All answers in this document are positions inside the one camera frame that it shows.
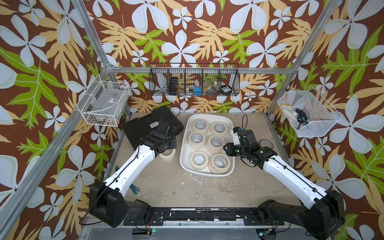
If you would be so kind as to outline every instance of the workbench surface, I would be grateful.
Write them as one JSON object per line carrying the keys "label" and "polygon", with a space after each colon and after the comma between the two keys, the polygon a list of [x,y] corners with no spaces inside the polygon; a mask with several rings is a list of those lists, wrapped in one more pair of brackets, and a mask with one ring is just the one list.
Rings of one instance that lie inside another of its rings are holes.
{"label": "workbench surface", "polygon": [[[133,114],[140,118],[146,114]],[[240,126],[243,114],[222,114],[232,120],[233,126]],[[180,113],[177,117],[186,126],[191,114]],[[270,140],[278,153],[267,119],[263,114],[247,114],[246,129],[253,130],[256,140]],[[160,157],[150,162],[133,184],[140,188],[134,195],[128,190],[125,200],[139,199],[153,207],[257,207],[268,199],[285,204],[300,205],[298,198],[279,180],[259,169],[246,166],[239,157],[235,159],[235,170],[228,177],[207,178],[192,175],[180,165],[180,149],[184,131],[177,135],[176,156],[171,161]],[[122,166],[134,150],[124,135],[116,164]]]}

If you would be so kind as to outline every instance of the white tray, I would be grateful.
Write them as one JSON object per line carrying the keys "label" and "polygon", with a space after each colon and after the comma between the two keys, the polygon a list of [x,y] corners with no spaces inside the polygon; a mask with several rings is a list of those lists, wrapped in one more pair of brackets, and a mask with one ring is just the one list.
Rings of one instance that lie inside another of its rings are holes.
{"label": "white tray", "polygon": [[[183,137],[183,143],[181,145],[181,152],[180,152],[180,165],[184,168],[185,171],[189,172],[189,173],[192,173],[194,175],[198,175],[198,176],[203,176],[203,177],[226,177],[228,175],[230,175],[233,170],[235,169],[235,157],[229,157],[229,160],[231,161],[231,167],[229,169],[229,171],[225,174],[213,174],[209,171],[208,167],[205,167],[204,169],[200,170],[200,171],[196,171],[194,168],[192,168],[191,164],[190,164],[190,156],[192,155],[192,153],[194,153],[196,150],[193,150],[190,148],[189,144],[188,144],[188,136],[190,133],[194,132],[194,128],[193,128],[193,122],[197,119],[204,119],[205,122],[208,124],[208,128],[210,129],[212,123],[214,122],[223,122],[226,124],[226,126],[228,127],[228,132],[227,134],[224,136],[224,139],[225,139],[225,142],[226,144],[228,142],[233,142],[233,137],[231,135],[231,131],[233,129],[233,122],[229,119],[229,118],[226,118],[226,117],[223,117],[223,116],[218,116],[218,115],[215,115],[215,114],[193,114],[192,116],[189,117],[188,119],[188,122],[187,122],[187,125],[185,126],[185,132],[184,132],[184,137]],[[205,134],[205,141],[208,140],[208,138],[212,135],[212,133],[209,131],[207,134]],[[210,153],[209,151],[207,151],[206,147],[204,147],[203,149],[201,149],[200,151],[202,152],[205,152],[207,155],[208,155],[208,158],[211,159],[212,156],[214,154]]]}

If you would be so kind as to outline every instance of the masking tape roll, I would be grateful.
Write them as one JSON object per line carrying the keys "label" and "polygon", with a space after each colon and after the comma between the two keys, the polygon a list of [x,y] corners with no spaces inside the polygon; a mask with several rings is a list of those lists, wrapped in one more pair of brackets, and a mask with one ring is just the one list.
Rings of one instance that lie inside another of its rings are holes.
{"label": "masking tape roll", "polygon": [[193,129],[206,134],[209,131],[208,122],[204,119],[197,119],[193,122]]}
{"label": "masking tape roll", "polygon": [[210,130],[211,130],[212,134],[216,134],[216,135],[220,135],[220,136],[225,136],[227,134],[227,132],[228,132],[228,127],[223,122],[214,122],[211,125]]}
{"label": "masking tape roll", "polygon": [[223,151],[225,139],[223,136],[212,135],[208,138],[206,148],[211,154],[220,153]]}
{"label": "masking tape roll", "polygon": [[192,153],[189,161],[193,169],[202,170],[208,165],[209,158],[205,152],[197,151]]}
{"label": "masking tape roll", "polygon": [[188,136],[188,144],[193,150],[201,150],[205,145],[205,135],[202,132],[192,132]]}
{"label": "masking tape roll", "polygon": [[175,157],[175,154],[176,154],[176,149],[174,148],[174,149],[172,149],[172,152],[170,154],[164,155],[164,154],[160,153],[159,157],[164,161],[169,161]]}
{"label": "masking tape roll", "polygon": [[222,153],[217,153],[209,160],[208,168],[212,173],[224,174],[231,167],[229,157]]}

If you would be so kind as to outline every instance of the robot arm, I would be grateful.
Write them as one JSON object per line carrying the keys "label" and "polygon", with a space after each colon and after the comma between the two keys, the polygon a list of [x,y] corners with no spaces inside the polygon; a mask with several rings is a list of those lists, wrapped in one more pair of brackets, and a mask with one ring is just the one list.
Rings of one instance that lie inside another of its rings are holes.
{"label": "robot arm", "polygon": [[283,220],[304,227],[313,237],[327,239],[345,222],[344,202],[340,193],[309,181],[289,166],[268,147],[260,147],[252,130],[231,130],[233,142],[224,146],[228,156],[246,158],[260,169],[273,175],[289,188],[301,201],[302,206],[281,204],[274,200],[262,203],[258,208],[263,222]]}
{"label": "robot arm", "polygon": [[133,155],[117,172],[90,186],[89,213],[111,227],[117,227],[126,215],[146,222],[150,206],[139,200],[126,202],[124,196],[133,180],[158,154],[175,148],[174,126],[160,122],[156,131],[141,139]]}

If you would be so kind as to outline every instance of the black box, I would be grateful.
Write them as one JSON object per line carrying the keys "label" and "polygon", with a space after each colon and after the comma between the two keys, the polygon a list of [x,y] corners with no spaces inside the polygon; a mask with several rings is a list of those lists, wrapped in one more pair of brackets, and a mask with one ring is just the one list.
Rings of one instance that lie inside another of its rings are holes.
{"label": "black box", "polygon": [[160,120],[175,126],[175,135],[178,135],[184,129],[183,124],[175,117],[169,108],[166,106],[159,107],[144,117],[134,118],[124,123],[122,128],[134,149],[138,147],[141,138],[157,129]]}

